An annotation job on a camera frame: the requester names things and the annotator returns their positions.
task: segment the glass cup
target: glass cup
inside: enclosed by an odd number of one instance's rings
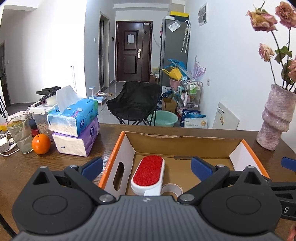
[[[28,115],[20,115],[11,119],[7,123],[7,128],[21,153],[26,154],[33,150],[33,137]]]

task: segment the tape roll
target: tape roll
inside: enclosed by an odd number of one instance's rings
[[[180,195],[183,194],[183,189],[176,184],[168,183],[168,184],[163,185],[163,187],[161,189],[161,195],[164,194],[165,192],[172,192],[177,197],[179,197]]]

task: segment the gray refrigerator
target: gray refrigerator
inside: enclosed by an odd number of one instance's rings
[[[162,22],[162,35],[161,35],[161,46],[160,46],[160,64],[159,64],[159,80],[160,86],[170,86],[170,78],[169,76],[162,71],[162,69],[171,62],[168,59],[176,59],[179,61],[183,61],[185,66],[187,67],[187,57],[188,51],[185,53],[185,46],[183,52],[181,52],[183,39],[185,35],[185,28],[187,23],[180,22],[181,27],[172,32],[168,28],[168,24],[172,23],[173,20],[163,19]]]

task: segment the charger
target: charger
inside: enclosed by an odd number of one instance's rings
[[[9,150],[9,142],[7,137],[3,137],[0,139],[0,153]]]

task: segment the black folding chair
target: black folding chair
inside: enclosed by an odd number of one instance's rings
[[[129,124],[129,121],[133,122],[132,125],[141,122],[151,125],[153,116],[155,125],[156,108],[160,97],[159,84],[130,81],[123,85],[122,91],[116,98],[107,101],[107,106],[122,125]],[[148,116],[151,114],[151,120],[148,121]]]

